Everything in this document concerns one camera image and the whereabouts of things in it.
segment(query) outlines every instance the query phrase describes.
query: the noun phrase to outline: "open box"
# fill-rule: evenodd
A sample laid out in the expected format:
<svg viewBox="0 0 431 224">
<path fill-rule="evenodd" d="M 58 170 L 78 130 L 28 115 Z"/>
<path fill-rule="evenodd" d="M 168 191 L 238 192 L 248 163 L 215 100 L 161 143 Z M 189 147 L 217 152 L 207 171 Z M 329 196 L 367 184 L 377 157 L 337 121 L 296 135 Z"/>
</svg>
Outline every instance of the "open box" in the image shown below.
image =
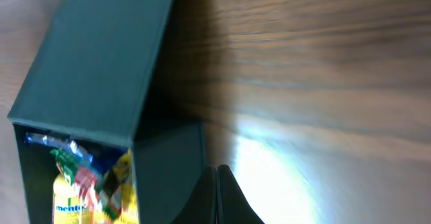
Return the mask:
<svg viewBox="0 0 431 224">
<path fill-rule="evenodd" d="M 8 116 L 31 223 L 51 222 L 58 172 L 51 149 L 24 144 L 26 132 L 131 149 L 140 223 L 180 213 L 205 167 L 203 127 L 141 117 L 171 3 L 61 0 Z"/>
</svg>

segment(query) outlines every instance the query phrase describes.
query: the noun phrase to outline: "tabletop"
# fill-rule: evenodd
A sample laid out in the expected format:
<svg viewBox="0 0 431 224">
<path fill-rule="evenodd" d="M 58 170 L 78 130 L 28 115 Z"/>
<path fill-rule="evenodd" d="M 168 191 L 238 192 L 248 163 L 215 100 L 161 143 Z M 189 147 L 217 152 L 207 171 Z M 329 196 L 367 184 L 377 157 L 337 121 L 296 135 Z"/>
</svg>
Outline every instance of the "tabletop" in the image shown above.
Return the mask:
<svg viewBox="0 0 431 224">
<path fill-rule="evenodd" d="M 175 0 L 154 83 L 264 222 L 429 223 L 430 2 Z M 5 116 L 59 0 L 0 4 L 0 214 L 25 223 Z"/>
</svg>

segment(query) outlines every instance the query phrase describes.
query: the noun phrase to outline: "dark green box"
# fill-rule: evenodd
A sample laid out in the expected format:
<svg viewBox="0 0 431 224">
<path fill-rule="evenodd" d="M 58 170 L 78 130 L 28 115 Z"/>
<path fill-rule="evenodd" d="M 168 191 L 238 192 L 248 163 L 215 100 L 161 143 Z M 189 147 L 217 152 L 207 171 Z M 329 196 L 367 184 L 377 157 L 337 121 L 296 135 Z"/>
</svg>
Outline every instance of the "dark green box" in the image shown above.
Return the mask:
<svg viewBox="0 0 431 224">
<path fill-rule="evenodd" d="M 23 139 L 47 130 L 131 148 L 141 223 L 180 213 L 205 166 L 203 127 L 141 118 L 171 3 L 61 0 L 8 116 L 31 223 L 50 223 L 57 173 L 49 149 Z"/>
</svg>

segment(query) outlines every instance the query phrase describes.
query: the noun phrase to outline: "wooden surface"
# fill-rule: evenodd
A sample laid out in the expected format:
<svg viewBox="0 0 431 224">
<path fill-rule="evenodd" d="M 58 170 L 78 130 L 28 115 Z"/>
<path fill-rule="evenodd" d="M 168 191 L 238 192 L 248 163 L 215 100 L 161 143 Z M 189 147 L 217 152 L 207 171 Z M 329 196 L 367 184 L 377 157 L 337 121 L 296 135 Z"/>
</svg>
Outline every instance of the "wooden surface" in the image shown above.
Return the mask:
<svg viewBox="0 0 431 224">
<path fill-rule="evenodd" d="M 58 2 L 0 0 L 10 223 L 26 218 L 5 115 Z M 207 121 L 210 162 L 266 223 L 429 223 L 430 3 L 176 0 L 155 82 Z"/>
</svg>

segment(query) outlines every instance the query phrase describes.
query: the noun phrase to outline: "box flap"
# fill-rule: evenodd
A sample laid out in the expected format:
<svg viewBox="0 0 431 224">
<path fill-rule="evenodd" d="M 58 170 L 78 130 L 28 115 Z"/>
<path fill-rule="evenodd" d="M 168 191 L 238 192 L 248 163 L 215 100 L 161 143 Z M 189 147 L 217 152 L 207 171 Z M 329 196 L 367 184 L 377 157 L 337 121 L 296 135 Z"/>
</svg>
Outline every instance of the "box flap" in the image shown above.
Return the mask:
<svg viewBox="0 0 431 224">
<path fill-rule="evenodd" d="M 61 0 L 8 118 L 129 147 L 172 0 Z"/>
<path fill-rule="evenodd" d="M 173 222 L 205 168 L 202 124 L 168 130 L 132 150 L 140 223 Z"/>
</svg>

